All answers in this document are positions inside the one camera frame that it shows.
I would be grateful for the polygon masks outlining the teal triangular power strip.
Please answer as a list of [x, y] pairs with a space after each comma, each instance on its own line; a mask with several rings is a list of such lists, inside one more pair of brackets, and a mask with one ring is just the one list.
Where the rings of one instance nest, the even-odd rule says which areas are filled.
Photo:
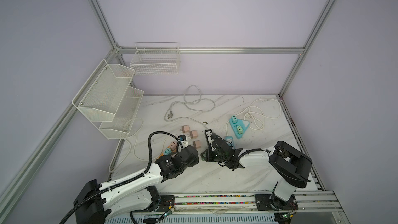
[[249, 121], [238, 119], [236, 116], [230, 118], [229, 124], [237, 139], [241, 139], [250, 126]]

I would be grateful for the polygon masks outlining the black power strip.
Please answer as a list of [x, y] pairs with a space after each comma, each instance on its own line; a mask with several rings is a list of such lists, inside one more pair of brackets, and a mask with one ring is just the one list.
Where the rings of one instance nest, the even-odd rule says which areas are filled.
[[211, 129], [205, 130], [205, 136], [206, 136], [206, 141], [207, 144], [210, 146], [213, 142], [213, 138], [212, 138], [213, 132]]

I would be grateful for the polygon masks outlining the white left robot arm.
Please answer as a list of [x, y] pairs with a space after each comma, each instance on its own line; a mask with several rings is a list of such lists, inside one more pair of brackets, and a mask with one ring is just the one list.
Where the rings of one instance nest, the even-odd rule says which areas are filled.
[[[173, 138], [177, 142], [176, 151], [154, 159], [151, 140], [157, 134]], [[73, 208], [60, 222], [65, 224], [75, 216], [78, 224], [103, 224], [123, 213], [157, 210], [161, 202], [157, 185], [197, 165], [200, 156], [193, 146], [183, 146], [178, 137], [165, 131], [151, 133], [147, 145], [148, 163], [144, 169], [113, 181], [87, 182], [73, 202]]]

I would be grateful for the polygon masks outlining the teal rectangular power strip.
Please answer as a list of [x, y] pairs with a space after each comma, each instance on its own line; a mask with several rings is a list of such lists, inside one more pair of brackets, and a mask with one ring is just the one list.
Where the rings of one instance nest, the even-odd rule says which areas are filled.
[[233, 140], [233, 137], [232, 136], [225, 136], [224, 137], [224, 140], [227, 142], [227, 144], [229, 145], [229, 147], [231, 147], [231, 148], [235, 148], [235, 146], [234, 146], [234, 140]]

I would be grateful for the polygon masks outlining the pink usb charger plug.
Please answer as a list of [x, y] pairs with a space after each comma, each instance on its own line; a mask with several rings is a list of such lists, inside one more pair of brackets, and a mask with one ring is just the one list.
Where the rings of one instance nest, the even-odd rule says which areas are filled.
[[189, 133], [190, 132], [190, 126], [189, 125], [183, 125], [181, 127], [182, 133]]

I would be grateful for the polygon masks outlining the light green charger plug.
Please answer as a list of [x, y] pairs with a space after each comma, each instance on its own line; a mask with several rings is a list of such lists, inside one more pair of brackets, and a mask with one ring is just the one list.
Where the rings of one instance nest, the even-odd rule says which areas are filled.
[[241, 125], [238, 125], [238, 126], [236, 127], [236, 130], [237, 130], [238, 134], [243, 134], [243, 132], [244, 132]]

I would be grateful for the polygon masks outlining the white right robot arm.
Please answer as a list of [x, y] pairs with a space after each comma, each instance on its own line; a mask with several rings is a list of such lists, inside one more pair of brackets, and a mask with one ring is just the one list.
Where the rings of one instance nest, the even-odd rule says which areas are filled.
[[288, 205], [297, 189], [304, 189], [311, 181], [312, 159], [284, 141], [278, 141], [272, 150], [255, 148], [243, 150], [206, 130], [208, 148], [201, 153], [206, 162], [216, 162], [222, 167], [235, 171], [248, 167], [272, 167], [281, 179], [276, 183], [268, 198], [268, 206], [281, 210]]

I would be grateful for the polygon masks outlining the beige pink charger plug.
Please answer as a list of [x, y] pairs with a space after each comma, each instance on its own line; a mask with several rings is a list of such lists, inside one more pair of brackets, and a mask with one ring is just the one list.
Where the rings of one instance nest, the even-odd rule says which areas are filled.
[[200, 149], [202, 147], [202, 142], [201, 141], [194, 141], [193, 142], [193, 147], [195, 149]]

